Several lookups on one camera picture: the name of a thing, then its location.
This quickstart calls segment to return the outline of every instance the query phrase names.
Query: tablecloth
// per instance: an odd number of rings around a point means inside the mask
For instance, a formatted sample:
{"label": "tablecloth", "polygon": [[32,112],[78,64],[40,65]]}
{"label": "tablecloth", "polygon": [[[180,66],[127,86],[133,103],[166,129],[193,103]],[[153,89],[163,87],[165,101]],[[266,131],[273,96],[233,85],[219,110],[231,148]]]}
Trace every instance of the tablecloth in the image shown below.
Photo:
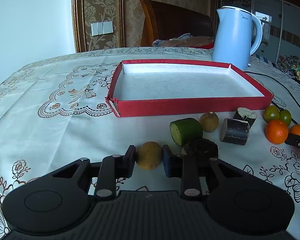
{"label": "tablecloth", "polygon": [[[123,155],[129,145],[138,148],[146,141],[168,144],[174,154],[180,151],[171,138],[170,122],[186,117],[199,119],[201,115],[116,118],[104,98],[120,61],[211,60],[211,54],[211,50],[190,48],[106,49],[42,60],[13,73],[0,85],[0,238],[10,230],[1,212],[5,196],[37,177],[80,157],[98,162],[108,155]],[[249,71],[273,76],[300,103],[299,84],[255,57],[250,58],[250,64]],[[300,123],[300,109],[279,84],[267,77],[251,76],[270,90],[274,101]],[[287,231],[300,239],[300,150],[286,144],[271,144],[263,132],[266,122],[262,111],[256,112],[258,117],[245,146],[220,141],[223,119],[232,118],[234,113],[218,113],[218,129],[203,136],[217,143],[220,159],[291,196],[295,213]],[[153,171],[135,165],[132,178],[117,182],[117,190],[179,190],[181,180],[167,178],[161,164]],[[202,190],[207,191],[204,181]],[[265,217],[264,223],[276,219],[279,218],[273,214]]]}

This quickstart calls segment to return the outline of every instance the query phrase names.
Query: green cucumber chunk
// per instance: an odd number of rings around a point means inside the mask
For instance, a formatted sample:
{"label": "green cucumber chunk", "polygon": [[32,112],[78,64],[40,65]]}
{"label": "green cucumber chunk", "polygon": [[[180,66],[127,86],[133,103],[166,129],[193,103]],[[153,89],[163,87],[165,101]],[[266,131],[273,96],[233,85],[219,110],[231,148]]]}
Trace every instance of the green cucumber chunk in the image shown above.
{"label": "green cucumber chunk", "polygon": [[185,118],[170,123],[170,133],[174,142],[182,146],[191,139],[202,138],[201,124],[194,118]]}

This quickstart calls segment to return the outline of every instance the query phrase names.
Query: white switch panel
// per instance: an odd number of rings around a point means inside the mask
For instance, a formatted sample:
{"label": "white switch panel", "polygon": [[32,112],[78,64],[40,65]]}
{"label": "white switch panel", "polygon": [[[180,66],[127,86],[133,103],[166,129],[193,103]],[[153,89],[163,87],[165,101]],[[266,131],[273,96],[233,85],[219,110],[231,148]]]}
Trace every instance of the white switch panel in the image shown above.
{"label": "white switch panel", "polygon": [[113,33],[112,22],[97,22],[91,23],[91,34],[92,36]]}

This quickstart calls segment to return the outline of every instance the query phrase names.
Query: kettle lid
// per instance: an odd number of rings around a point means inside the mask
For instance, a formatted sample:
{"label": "kettle lid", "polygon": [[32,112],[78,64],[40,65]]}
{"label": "kettle lid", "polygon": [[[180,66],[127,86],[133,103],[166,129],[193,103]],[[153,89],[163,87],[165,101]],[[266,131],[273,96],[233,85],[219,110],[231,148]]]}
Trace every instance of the kettle lid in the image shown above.
{"label": "kettle lid", "polygon": [[242,11],[242,12],[246,12],[246,13],[248,13],[248,14],[252,14],[251,12],[248,12],[248,11],[246,11],[246,10],[244,10],[244,9],[241,9],[241,8],[238,8],[238,7],[234,7],[234,6],[222,6],[222,8],[221,9],[226,9],[226,8],[229,8],[229,9],[235,9],[235,10],[237,10],[237,11]]}

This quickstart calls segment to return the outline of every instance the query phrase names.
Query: ribbed black surface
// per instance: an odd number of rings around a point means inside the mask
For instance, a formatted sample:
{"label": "ribbed black surface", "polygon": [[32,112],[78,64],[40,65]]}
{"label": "ribbed black surface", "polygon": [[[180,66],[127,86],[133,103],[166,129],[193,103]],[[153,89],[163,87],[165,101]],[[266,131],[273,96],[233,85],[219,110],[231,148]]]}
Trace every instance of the ribbed black surface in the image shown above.
{"label": "ribbed black surface", "polygon": [[53,236],[27,236],[16,231],[4,240],[285,240],[286,232],[242,236],[219,226],[199,202],[182,200],[178,192],[130,192],[100,202],[80,225]]}

